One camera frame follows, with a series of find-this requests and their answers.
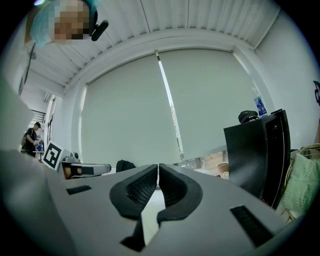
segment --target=water bottle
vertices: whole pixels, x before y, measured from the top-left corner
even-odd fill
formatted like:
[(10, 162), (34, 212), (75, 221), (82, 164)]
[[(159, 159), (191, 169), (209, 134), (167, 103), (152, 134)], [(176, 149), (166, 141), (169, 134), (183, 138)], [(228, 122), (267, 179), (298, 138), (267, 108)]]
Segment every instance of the water bottle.
[(254, 95), (254, 102), (255, 102), (255, 105), (256, 107), (258, 108), (258, 113), (259, 113), (259, 116), (262, 118), (262, 117), (266, 117), (268, 114), (267, 114), (267, 110), (265, 108), (265, 105), (262, 101), (262, 98), (261, 98), (261, 95), (260, 93), (257, 91), (256, 88), (252, 87), (252, 91), (253, 91), (253, 95)]

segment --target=green towel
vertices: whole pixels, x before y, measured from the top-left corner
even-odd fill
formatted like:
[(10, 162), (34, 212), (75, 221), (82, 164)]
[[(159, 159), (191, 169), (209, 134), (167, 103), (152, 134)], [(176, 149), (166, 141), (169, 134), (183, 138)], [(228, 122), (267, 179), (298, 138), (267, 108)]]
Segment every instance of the green towel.
[(320, 159), (310, 160), (297, 153), (281, 203), (289, 210), (306, 213), (319, 186)]

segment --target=person in black shirt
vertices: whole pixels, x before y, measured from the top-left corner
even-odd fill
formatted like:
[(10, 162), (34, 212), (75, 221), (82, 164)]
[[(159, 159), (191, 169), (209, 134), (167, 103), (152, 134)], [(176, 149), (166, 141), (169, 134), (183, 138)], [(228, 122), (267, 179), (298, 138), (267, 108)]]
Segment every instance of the person in black shirt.
[(22, 148), (22, 150), (27, 153), (30, 156), (36, 157), (36, 153), (33, 151), (36, 151), (36, 146), (39, 145), (39, 142), (37, 141), (37, 133), (38, 129), (41, 128), (41, 124), (39, 122), (36, 122), (32, 128), (29, 128), (25, 135), (25, 145)]

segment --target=corrugated ceiling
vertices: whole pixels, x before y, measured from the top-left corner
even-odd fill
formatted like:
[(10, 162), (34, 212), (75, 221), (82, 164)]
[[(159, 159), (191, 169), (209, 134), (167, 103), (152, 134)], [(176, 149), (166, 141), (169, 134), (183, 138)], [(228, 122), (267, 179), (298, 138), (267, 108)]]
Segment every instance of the corrugated ceiling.
[(279, 12), (269, 0), (101, 0), (97, 9), (98, 21), (109, 21), (98, 41), (37, 48), (30, 70), (64, 88), (98, 55), (159, 30), (210, 30), (256, 47)]

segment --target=black hat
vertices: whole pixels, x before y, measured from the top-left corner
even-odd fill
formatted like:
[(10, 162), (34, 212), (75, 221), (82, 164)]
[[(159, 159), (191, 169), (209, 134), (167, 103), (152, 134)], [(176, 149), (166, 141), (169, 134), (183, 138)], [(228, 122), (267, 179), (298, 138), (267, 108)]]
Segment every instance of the black hat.
[(259, 119), (258, 113), (256, 111), (242, 111), (240, 115), (238, 116), (240, 124), (250, 122), (252, 120)]
[(36, 122), (34, 125), (38, 126), (41, 129), (41, 124), (39, 122)]

